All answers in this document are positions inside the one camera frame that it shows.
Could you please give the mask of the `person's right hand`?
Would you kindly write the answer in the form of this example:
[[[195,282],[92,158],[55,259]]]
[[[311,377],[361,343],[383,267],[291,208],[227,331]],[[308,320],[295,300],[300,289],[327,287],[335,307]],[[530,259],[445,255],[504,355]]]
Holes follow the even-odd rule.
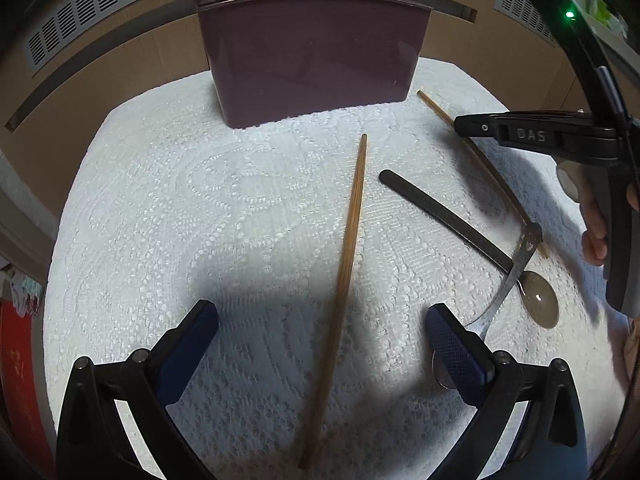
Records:
[[[582,233],[582,252],[586,261],[592,266],[603,266],[608,256],[608,226],[585,170],[578,162],[562,160],[556,164],[556,176],[564,193],[579,205],[586,226]]]

